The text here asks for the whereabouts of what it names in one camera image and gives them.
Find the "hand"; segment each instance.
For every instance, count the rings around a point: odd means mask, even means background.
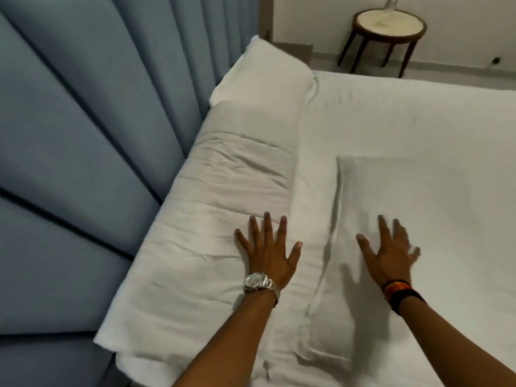
[[[235,230],[235,236],[249,257],[249,274],[267,274],[276,286],[282,290],[296,272],[303,243],[297,242],[287,259],[285,254],[287,217],[283,216],[281,218],[276,241],[274,240],[273,225],[270,221],[269,212],[265,212],[264,221],[265,239],[261,236],[260,229],[256,223],[256,217],[251,216],[249,220],[254,245],[244,237],[241,230]]]
[[[381,246],[376,255],[364,235],[358,234],[357,241],[372,279],[383,288],[384,284],[393,280],[404,280],[412,285],[410,268],[421,255],[419,247],[409,254],[410,243],[407,230],[399,220],[394,220],[393,235],[383,216],[378,216]]]

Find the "silver wristwatch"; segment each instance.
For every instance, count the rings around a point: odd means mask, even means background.
[[[276,295],[276,304],[278,304],[280,300],[280,289],[267,274],[252,273],[249,274],[243,282],[243,291],[246,293],[261,291],[262,289],[273,291]]]

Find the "black wristband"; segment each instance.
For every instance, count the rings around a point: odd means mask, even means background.
[[[399,316],[401,316],[401,314],[399,313],[399,306],[401,305],[402,301],[407,297],[416,297],[422,301],[425,301],[425,299],[423,299],[421,295],[413,289],[404,289],[402,291],[395,292],[390,298],[389,305],[391,309],[394,312],[396,312]]]
[[[382,286],[382,293],[385,292],[385,288],[387,288],[389,285],[391,285],[393,282],[403,282],[403,284],[410,285],[410,282],[405,281],[404,279],[393,279],[391,281],[388,281]]]

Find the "white bed sheet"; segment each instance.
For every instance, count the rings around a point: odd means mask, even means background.
[[[516,92],[423,81],[316,72],[313,99],[300,121],[298,172],[288,239],[303,241],[298,270],[269,322],[268,380],[253,387],[380,385],[369,375],[332,375],[300,364],[291,350],[329,257],[339,155],[406,157],[464,169],[491,263],[492,336],[484,348],[516,369]],[[362,359],[381,361],[381,359]],[[148,364],[118,358],[129,375],[162,387]]]

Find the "white pillow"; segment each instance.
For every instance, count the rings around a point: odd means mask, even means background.
[[[211,109],[95,342],[186,367],[242,296],[235,228],[265,210],[277,221],[289,214],[296,147],[292,124],[235,102]],[[255,377],[265,375],[265,347]]]
[[[355,236],[378,250],[377,215],[398,218],[422,248],[412,283],[477,342],[488,334],[479,223],[461,173],[391,158],[339,158],[340,215],[331,257],[293,344],[302,358],[374,375],[388,385],[441,385],[416,340],[390,311]]]
[[[256,36],[215,88],[210,105],[235,101],[296,124],[314,82],[306,64]]]

